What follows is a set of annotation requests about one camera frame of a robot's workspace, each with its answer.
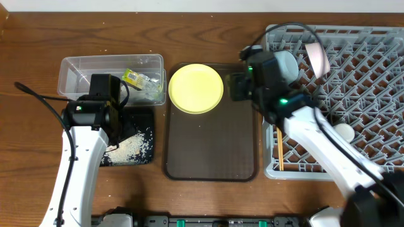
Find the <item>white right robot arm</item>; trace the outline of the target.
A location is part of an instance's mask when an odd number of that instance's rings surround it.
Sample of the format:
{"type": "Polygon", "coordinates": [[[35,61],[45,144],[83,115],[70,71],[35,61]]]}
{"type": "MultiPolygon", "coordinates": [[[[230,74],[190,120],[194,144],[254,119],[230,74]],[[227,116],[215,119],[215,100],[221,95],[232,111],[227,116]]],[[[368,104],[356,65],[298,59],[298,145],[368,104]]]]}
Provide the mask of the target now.
{"type": "Polygon", "coordinates": [[[342,138],[310,95],[291,89],[274,53],[251,45],[241,50],[240,58],[245,71],[230,74],[231,99],[251,100],[265,121],[310,153],[347,200],[343,209],[322,209],[306,224],[403,226],[403,172],[385,172],[342,138]]]}

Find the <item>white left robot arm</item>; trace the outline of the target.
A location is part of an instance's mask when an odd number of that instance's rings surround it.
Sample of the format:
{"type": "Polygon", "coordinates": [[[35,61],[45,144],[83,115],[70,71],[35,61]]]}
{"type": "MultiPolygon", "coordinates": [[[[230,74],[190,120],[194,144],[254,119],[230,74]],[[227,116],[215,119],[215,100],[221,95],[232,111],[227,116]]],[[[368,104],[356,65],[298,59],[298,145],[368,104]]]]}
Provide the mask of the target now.
{"type": "Polygon", "coordinates": [[[69,101],[59,115],[64,127],[62,156],[42,226],[90,226],[100,162],[122,131],[121,79],[91,76],[88,94],[69,101]]]}

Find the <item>blue bowl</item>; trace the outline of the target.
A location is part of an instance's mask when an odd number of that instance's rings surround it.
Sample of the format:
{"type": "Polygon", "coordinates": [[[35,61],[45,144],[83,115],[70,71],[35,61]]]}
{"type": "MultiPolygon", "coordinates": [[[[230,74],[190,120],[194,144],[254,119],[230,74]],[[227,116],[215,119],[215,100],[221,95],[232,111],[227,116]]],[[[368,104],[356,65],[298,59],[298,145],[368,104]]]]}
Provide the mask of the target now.
{"type": "Polygon", "coordinates": [[[299,68],[295,57],[287,50],[274,52],[274,56],[278,61],[282,77],[287,84],[291,84],[297,80],[299,68]]]}

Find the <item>grey dishwasher rack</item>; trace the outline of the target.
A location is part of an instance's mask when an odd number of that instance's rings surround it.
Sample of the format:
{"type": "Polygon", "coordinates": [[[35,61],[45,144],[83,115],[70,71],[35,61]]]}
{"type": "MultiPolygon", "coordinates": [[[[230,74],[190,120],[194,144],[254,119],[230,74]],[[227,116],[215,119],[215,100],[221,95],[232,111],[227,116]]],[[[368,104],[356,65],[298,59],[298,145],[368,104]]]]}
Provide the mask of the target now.
{"type": "Polygon", "coordinates": [[[386,172],[403,169],[403,28],[270,25],[262,44],[294,55],[299,75],[292,87],[316,95],[330,124],[350,125],[355,149],[386,172]],[[322,78],[306,51],[317,39],[330,63],[322,78]]]}

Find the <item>spilled rice pile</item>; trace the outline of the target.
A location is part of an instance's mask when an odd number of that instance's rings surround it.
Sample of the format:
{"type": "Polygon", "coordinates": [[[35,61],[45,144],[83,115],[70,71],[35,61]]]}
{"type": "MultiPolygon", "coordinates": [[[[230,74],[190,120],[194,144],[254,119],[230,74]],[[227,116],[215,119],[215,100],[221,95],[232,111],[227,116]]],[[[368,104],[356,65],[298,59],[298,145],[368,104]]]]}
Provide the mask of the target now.
{"type": "Polygon", "coordinates": [[[108,146],[101,159],[100,166],[144,165],[150,163],[153,158],[153,133],[139,131],[121,141],[119,147],[108,146]]]}

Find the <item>yellow plate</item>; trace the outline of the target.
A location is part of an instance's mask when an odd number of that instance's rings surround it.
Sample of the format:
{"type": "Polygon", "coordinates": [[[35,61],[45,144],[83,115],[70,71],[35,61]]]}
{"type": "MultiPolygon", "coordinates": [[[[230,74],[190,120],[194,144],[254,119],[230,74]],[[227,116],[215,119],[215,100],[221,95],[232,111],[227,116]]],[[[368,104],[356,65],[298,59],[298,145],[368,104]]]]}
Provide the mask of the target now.
{"type": "Polygon", "coordinates": [[[205,64],[180,67],[169,81],[169,97],[179,110],[187,114],[203,114],[221,101],[224,85],[220,75],[205,64]]]}

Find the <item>brown serving tray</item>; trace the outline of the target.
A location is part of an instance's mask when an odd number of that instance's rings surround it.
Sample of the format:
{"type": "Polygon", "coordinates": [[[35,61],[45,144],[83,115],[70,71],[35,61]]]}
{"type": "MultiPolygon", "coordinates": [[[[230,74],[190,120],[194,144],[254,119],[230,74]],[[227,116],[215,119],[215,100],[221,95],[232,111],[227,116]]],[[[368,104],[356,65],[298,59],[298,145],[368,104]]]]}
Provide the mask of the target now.
{"type": "Polygon", "coordinates": [[[167,105],[163,172],[172,180],[248,182],[258,173],[256,112],[224,93],[207,113],[167,105]]]}

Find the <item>white rice bowl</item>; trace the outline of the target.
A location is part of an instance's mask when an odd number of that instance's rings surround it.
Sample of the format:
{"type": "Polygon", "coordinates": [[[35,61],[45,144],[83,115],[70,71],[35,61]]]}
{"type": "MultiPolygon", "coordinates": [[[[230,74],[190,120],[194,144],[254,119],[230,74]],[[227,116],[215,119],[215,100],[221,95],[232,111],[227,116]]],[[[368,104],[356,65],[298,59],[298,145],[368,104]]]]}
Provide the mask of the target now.
{"type": "Polygon", "coordinates": [[[329,60],[326,52],[319,43],[305,44],[312,70],[317,79],[330,72],[329,60]]]}

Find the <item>black waste tray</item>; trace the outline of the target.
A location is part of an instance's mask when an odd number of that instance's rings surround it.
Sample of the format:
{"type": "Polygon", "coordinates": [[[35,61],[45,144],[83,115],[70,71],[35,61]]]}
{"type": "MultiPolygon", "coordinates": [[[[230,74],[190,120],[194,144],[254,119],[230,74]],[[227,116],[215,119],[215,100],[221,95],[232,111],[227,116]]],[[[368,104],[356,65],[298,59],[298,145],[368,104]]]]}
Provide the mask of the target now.
{"type": "Polygon", "coordinates": [[[155,150],[155,121],[154,113],[150,108],[125,108],[120,112],[120,126],[118,132],[109,142],[108,146],[117,146],[125,139],[135,135],[137,132],[150,131],[153,133],[155,150]]]}

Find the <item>clear plastic wrapper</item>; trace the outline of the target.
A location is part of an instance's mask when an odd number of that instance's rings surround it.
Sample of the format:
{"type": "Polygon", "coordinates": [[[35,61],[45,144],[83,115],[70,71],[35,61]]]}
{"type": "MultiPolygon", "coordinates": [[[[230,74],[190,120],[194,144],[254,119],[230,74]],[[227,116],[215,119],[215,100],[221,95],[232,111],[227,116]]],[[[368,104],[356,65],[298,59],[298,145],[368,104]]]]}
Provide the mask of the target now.
{"type": "Polygon", "coordinates": [[[161,99],[162,92],[157,90],[136,90],[133,87],[129,88],[129,99],[134,102],[157,102],[161,99]]]}

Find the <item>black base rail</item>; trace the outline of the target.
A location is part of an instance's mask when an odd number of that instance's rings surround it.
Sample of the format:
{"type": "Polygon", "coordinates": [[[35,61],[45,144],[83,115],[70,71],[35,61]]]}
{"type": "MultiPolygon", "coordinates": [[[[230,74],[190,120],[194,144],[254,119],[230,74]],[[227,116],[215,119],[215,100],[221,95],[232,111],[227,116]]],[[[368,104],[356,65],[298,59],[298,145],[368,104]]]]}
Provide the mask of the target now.
{"type": "Polygon", "coordinates": [[[92,216],[91,225],[102,224],[112,214],[127,214],[131,216],[134,227],[301,227],[305,221],[297,216],[273,217],[214,217],[202,216],[172,216],[169,213],[155,212],[149,216],[135,213],[126,207],[110,209],[102,215],[92,216]]]}

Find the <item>yellow-labelled plastic wrapper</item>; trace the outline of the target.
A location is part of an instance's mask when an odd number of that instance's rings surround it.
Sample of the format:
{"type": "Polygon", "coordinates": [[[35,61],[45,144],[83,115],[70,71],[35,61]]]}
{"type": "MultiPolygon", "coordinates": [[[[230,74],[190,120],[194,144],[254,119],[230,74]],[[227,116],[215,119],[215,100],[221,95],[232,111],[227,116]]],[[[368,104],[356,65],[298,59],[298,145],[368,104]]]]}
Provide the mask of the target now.
{"type": "Polygon", "coordinates": [[[157,82],[144,74],[136,73],[130,69],[126,69],[122,80],[136,90],[157,91],[160,89],[160,85],[157,82]]]}

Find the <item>small pale green cup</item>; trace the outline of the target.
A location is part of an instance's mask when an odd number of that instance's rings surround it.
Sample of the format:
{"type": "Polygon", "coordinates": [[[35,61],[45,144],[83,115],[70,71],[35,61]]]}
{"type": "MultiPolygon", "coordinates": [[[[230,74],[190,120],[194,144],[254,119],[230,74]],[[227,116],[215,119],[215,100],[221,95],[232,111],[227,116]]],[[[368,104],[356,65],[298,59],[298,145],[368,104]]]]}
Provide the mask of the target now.
{"type": "Polygon", "coordinates": [[[353,141],[353,139],[355,137],[355,131],[350,125],[345,124],[345,123],[341,123],[341,124],[335,125],[333,128],[348,143],[353,141]]]}

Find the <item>clear plastic waste bin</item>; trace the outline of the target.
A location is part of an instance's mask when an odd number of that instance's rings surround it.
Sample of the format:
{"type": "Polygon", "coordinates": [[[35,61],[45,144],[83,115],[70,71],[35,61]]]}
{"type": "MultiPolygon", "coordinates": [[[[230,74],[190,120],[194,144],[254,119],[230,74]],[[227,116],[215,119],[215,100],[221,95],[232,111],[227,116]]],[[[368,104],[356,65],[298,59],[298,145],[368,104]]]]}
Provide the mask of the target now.
{"type": "MultiPolygon", "coordinates": [[[[121,78],[126,69],[130,69],[157,82],[162,95],[157,102],[134,102],[129,99],[126,105],[128,107],[163,105],[167,93],[166,71],[163,67],[163,57],[160,54],[66,57],[61,62],[57,92],[61,96],[76,100],[88,94],[92,74],[111,74],[121,78]]],[[[121,99],[127,95],[129,92],[122,87],[121,99]]]]}

